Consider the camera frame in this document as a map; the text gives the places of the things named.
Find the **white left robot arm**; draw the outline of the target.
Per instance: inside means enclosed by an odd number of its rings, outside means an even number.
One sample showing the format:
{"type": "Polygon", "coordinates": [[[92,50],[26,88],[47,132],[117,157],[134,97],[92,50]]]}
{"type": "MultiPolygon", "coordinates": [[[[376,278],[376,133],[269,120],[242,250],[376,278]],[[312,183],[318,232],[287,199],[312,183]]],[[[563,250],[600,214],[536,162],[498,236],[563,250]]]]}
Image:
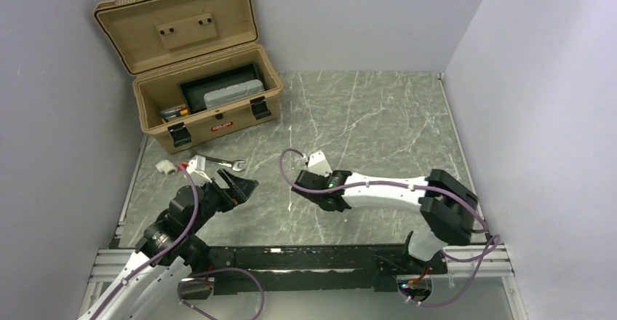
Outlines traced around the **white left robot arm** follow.
{"type": "Polygon", "coordinates": [[[173,286],[188,277],[207,278],[229,267],[211,256],[211,247],[197,231],[218,212],[245,203],[258,187],[250,180],[220,169],[226,187],[184,169],[188,185],[179,188],[143,233],[129,260],[82,319],[143,319],[173,286]]]}

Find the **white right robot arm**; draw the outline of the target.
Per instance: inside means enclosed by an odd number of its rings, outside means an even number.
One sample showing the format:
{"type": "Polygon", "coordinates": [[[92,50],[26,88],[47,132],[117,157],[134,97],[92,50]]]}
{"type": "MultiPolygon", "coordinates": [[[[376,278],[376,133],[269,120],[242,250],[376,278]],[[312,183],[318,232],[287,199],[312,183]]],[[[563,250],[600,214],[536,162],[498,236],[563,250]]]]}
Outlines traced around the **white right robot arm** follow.
{"type": "Polygon", "coordinates": [[[376,207],[406,210],[423,218],[401,253],[405,270],[417,273],[445,247],[470,244],[480,219],[478,198],[441,169],[426,177],[371,177],[347,170],[317,175],[308,170],[288,182],[292,190],[328,212],[376,207]]]}

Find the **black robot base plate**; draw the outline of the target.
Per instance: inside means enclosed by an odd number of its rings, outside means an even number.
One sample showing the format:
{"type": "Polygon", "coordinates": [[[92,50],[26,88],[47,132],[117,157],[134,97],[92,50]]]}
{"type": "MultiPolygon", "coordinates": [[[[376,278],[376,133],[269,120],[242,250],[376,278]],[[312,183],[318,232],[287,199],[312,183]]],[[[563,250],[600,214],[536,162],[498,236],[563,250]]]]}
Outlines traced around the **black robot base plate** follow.
{"type": "Polygon", "coordinates": [[[422,263],[406,255],[404,244],[352,244],[211,247],[190,275],[212,279],[215,295],[235,295],[259,289],[394,292],[398,281],[446,273],[440,255],[422,263]]]}

